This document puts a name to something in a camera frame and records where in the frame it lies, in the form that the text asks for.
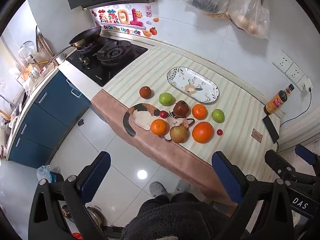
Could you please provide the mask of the green apple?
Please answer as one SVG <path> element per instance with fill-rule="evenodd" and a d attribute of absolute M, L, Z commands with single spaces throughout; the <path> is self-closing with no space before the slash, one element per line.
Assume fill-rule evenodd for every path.
<path fill-rule="evenodd" d="M 159 95 L 159 103 L 163 106 L 170 106 L 174 97 L 170 93 L 162 93 Z"/>
<path fill-rule="evenodd" d="M 223 123 L 225 121 L 225 114 L 221 109 L 215 109 L 212 111 L 212 119 L 217 123 Z"/>

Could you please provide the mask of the russet yellow red apple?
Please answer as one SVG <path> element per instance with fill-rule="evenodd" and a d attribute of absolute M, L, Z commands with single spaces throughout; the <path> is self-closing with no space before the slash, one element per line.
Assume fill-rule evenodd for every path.
<path fill-rule="evenodd" d="M 175 143 L 183 143 L 188 138 L 188 130 L 185 126 L 174 126 L 170 129 L 171 140 Z"/>

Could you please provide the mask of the medium orange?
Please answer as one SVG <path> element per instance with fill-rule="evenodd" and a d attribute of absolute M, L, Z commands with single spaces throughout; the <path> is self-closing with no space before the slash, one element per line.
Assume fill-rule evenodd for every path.
<path fill-rule="evenodd" d="M 151 132 L 158 136 L 163 136 L 167 132 L 167 123 L 164 120 L 157 119 L 151 123 Z"/>
<path fill-rule="evenodd" d="M 208 115 L 206 107 L 202 104 L 194 105 L 191 112 L 194 118 L 196 118 L 197 120 L 204 120 Z"/>

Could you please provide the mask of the dark red pomegranate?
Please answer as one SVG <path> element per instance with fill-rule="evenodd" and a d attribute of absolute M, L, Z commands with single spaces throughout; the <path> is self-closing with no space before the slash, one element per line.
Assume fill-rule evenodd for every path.
<path fill-rule="evenodd" d="M 183 100 L 178 101 L 173 108 L 174 115 L 178 116 L 179 118 L 185 117 L 188 114 L 188 112 L 189 112 L 189 106 Z"/>

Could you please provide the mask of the brown round fruit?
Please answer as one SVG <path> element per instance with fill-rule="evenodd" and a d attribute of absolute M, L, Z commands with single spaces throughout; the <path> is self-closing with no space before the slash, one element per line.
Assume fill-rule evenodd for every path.
<path fill-rule="evenodd" d="M 143 86 L 139 90 L 139 95 L 144 99 L 149 99 L 152 96 L 152 90 L 149 86 Z"/>

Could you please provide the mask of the black smartphone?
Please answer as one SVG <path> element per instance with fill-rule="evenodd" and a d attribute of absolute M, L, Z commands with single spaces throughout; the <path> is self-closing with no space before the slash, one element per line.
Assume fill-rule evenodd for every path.
<path fill-rule="evenodd" d="M 272 122 L 272 120 L 270 119 L 270 117 L 268 115 L 266 115 L 263 119 L 262 119 L 262 122 L 265 126 L 265 128 L 267 129 L 270 137 L 271 137 L 271 140 L 274 144 L 276 144 L 279 140 L 279 134 Z"/>

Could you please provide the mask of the blue plastic bag on floor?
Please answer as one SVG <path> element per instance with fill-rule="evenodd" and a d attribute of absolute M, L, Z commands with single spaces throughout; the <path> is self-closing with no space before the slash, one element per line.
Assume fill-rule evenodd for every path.
<path fill-rule="evenodd" d="M 42 179 L 46 179 L 49 183 L 52 183 L 54 181 L 49 165 L 42 165 L 41 167 L 39 167 L 36 170 L 36 176 L 38 181 Z"/>

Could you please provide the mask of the grey slipper right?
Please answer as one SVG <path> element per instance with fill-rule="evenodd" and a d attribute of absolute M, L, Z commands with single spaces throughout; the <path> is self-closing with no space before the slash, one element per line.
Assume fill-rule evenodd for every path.
<path fill-rule="evenodd" d="M 174 195 L 177 195 L 179 193 L 189 192 L 190 189 L 191 189 L 191 185 L 188 182 L 186 182 L 185 180 L 180 179 L 176 188 L 175 188 Z"/>

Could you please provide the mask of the grey slipper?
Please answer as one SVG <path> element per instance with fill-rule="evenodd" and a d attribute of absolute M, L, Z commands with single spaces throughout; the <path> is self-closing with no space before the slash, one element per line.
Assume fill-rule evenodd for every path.
<path fill-rule="evenodd" d="M 175 188 L 174 195 L 177 195 L 179 193 L 189 192 L 190 189 L 191 189 L 191 185 L 188 182 L 186 182 L 185 180 L 180 179 L 176 188 Z"/>
<path fill-rule="evenodd" d="M 154 198 L 168 194 L 167 189 L 158 181 L 154 181 L 149 185 L 149 191 Z"/>

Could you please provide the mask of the vinegar bottle yellow label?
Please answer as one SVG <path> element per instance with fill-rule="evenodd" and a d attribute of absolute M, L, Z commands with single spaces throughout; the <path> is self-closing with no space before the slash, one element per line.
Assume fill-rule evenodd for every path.
<path fill-rule="evenodd" d="M 293 84 L 289 84 L 284 90 L 280 90 L 273 99 L 264 106 L 265 114 L 273 114 L 281 105 L 287 102 L 288 97 L 294 89 Z"/>

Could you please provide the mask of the grey slipper left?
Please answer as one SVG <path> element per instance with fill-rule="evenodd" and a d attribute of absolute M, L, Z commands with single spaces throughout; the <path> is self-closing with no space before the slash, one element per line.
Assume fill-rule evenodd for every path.
<path fill-rule="evenodd" d="M 154 181 L 149 185 L 149 191 L 154 198 L 168 194 L 167 189 L 158 181 Z"/>

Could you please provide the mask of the blue kitchen cabinet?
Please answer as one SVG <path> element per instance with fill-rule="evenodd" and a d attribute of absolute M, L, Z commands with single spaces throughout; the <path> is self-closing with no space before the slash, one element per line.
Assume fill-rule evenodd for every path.
<path fill-rule="evenodd" d="M 57 72 L 22 118 L 7 159 L 33 168 L 48 165 L 90 104 L 67 77 Z"/>

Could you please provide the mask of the oval floral ceramic plate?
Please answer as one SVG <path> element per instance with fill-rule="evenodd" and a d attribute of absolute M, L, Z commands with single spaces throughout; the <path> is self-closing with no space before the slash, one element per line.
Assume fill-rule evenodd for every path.
<path fill-rule="evenodd" d="M 214 103 L 220 95 L 218 86 L 210 79 L 188 67 L 174 67 L 167 72 L 170 85 L 203 104 Z"/>

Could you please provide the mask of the black gas stove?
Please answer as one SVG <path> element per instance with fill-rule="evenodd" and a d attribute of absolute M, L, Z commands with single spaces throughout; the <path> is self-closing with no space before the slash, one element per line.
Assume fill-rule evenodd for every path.
<path fill-rule="evenodd" d="M 75 50 L 66 60 L 103 87 L 147 51 L 129 41 L 100 37 L 97 42 Z"/>

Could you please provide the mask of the black frying pan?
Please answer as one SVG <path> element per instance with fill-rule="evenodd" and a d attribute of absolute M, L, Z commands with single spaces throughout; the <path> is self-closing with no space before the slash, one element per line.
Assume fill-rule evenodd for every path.
<path fill-rule="evenodd" d="M 70 40 L 69 45 L 66 48 L 63 48 L 57 54 L 52 56 L 50 60 L 51 61 L 55 60 L 62 53 L 64 53 L 67 49 L 71 47 L 74 47 L 74 48 L 87 47 L 88 45 L 99 40 L 100 33 L 101 33 L 101 26 L 91 27 L 87 30 L 82 31 L 81 33 L 79 33 L 78 35 L 76 35 Z"/>

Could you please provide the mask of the plastic bag with eggs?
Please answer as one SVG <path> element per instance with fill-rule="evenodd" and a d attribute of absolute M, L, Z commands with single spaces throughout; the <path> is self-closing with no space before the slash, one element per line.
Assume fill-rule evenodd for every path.
<path fill-rule="evenodd" d="M 270 11 L 267 0 L 229 0 L 227 15 L 238 28 L 249 35 L 268 39 Z"/>

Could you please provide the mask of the white wall socket strip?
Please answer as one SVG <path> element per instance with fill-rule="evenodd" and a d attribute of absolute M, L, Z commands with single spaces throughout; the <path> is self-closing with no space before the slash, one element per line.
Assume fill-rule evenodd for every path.
<path fill-rule="evenodd" d="M 294 85 L 302 92 L 313 89 L 313 84 L 309 77 L 307 77 L 298 65 L 287 56 L 282 50 L 279 50 L 272 61 L 282 73 L 284 73 Z"/>

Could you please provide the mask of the colorful wall sticker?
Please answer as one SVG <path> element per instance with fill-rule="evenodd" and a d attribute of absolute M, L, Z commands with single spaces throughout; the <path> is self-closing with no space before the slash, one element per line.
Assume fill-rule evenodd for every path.
<path fill-rule="evenodd" d="M 158 34 L 159 17 L 146 4 L 120 4 L 90 10 L 93 21 L 104 31 L 152 38 Z"/>

